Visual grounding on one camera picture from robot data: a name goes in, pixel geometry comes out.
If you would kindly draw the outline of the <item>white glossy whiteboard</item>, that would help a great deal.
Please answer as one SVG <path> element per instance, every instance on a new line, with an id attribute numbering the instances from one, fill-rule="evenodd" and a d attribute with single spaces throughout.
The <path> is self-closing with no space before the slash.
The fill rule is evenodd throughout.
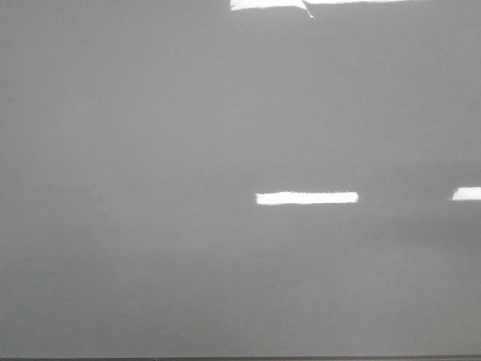
<path id="1" fill-rule="evenodd" d="M 480 3 L 1 3 L 3 357 L 480 351 Z"/>

